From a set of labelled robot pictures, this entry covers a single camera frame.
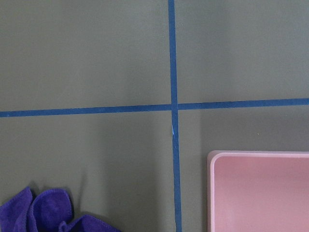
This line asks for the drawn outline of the purple microfiber cloth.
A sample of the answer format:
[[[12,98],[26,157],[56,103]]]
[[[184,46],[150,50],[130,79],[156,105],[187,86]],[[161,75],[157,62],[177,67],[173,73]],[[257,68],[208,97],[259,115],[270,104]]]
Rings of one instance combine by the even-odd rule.
[[[91,215],[73,219],[70,197],[64,189],[48,189],[37,197],[26,187],[0,207],[2,232],[117,232]]]

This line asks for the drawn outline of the pink plastic bin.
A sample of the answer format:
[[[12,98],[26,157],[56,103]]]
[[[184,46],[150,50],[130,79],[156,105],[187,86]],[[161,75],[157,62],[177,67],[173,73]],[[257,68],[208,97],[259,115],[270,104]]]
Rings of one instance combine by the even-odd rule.
[[[210,152],[207,204],[210,232],[308,231],[308,152]]]

